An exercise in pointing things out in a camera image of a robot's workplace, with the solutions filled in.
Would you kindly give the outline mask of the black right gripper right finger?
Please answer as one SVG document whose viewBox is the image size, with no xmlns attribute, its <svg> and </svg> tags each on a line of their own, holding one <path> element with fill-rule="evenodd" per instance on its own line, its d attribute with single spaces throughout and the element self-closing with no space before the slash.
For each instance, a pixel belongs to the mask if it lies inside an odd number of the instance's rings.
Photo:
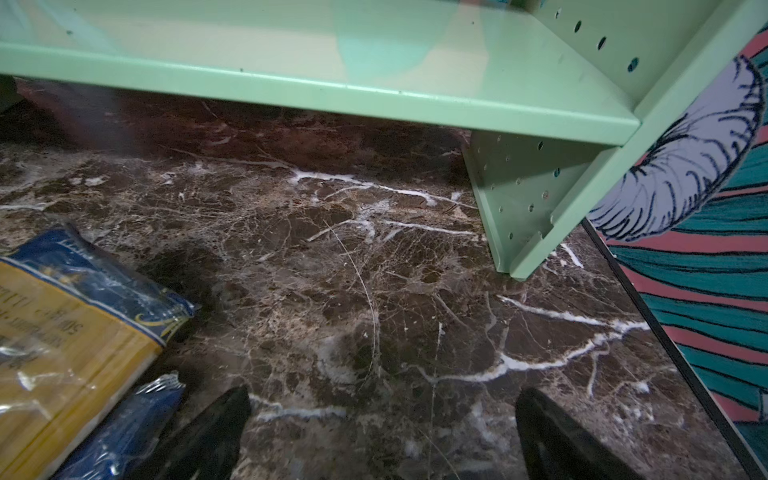
<svg viewBox="0 0 768 480">
<path fill-rule="evenodd" d="M 540 390 L 522 390 L 515 408 L 530 479 L 641 477 Z"/>
</svg>

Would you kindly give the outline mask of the blue gold spaghetti bag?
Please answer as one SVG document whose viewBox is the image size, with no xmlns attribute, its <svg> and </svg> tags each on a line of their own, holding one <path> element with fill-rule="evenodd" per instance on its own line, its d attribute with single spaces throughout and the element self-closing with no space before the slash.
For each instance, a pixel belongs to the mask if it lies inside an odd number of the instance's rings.
<svg viewBox="0 0 768 480">
<path fill-rule="evenodd" d="M 50 477 L 195 311 L 72 226 L 3 254 L 2 477 Z"/>
</svg>

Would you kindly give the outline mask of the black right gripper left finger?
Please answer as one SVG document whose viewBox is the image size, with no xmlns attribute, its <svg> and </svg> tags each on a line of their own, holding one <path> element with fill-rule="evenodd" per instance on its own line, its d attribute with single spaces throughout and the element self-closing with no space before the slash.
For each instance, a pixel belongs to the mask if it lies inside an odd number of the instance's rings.
<svg viewBox="0 0 768 480">
<path fill-rule="evenodd" d="M 130 479 L 229 479 L 252 412 L 245 386 L 227 390 L 129 473 Z"/>
</svg>

